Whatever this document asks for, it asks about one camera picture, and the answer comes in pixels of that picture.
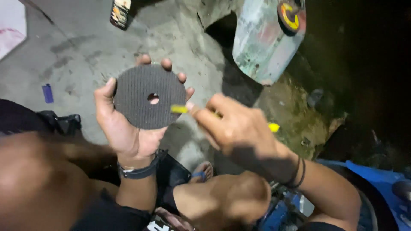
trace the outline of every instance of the abrasive disc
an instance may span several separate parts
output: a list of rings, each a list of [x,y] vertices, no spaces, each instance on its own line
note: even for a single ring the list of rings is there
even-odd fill
[[[156,104],[148,100],[153,94],[159,98]],[[133,126],[142,129],[169,126],[181,115],[170,112],[172,104],[185,105],[185,88],[176,74],[160,65],[133,67],[118,77],[114,106]]]

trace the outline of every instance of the flip-flop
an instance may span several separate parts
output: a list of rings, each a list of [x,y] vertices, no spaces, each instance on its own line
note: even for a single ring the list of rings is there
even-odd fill
[[[199,169],[202,168],[204,165],[210,165],[211,167],[211,177],[214,176],[214,169],[209,161],[204,161],[203,163],[199,164],[197,168],[194,170],[194,173],[191,175],[191,178],[201,176],[201,181],[204,183],[206,180],[206,173],[204,171],[200,171]]]

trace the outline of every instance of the fingernail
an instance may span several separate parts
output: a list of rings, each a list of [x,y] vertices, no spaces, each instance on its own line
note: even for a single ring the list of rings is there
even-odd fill
[[[111,78],[107,81],[106,86],[110,85],[113,81],[114,81],[114,78],[111,77]]]
[[[188,102],[185,104],[185,107],[186,107],[188,110],[191,110],[191,109],[193,109],[193,107],[194,107],[194,103],[188,101]]]

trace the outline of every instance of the disc center hole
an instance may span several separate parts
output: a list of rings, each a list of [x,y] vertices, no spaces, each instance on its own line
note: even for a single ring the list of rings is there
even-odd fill
[[[151,94],[148,95],[147,100],[151,104],[157,104],[158,101],[160,101],[160,98],[158,97],[158,95],[156,93],[151,93]]]

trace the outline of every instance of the hand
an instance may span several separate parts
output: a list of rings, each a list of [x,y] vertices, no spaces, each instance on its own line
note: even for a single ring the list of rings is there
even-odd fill
[[[136,65],[151,64],[149,55],[141,55],[136,59]],[[171,71],[171,61],[163,59],[161,66]],[[183,73],[177,74],[181,84],[187,77]],[[94,92],[97,122],[102,128],[110,146],[117,152],[120,160],[132,161],[150,157],[158,149],[167,127],[155,130],[144,130],[134,127],[125,116],[114,109],[113,93],[116,79],[110,78],[107,84]],[[193,88],[186,90],[186,100],[194,94]]]
[[[260,109],[247,108],[223,94],[215,94],[205,109],[190,102],[186,106],[210,143],[235,163],[266,175],[261,172],[263,160],[288,158],[289,149],[274,137]]]

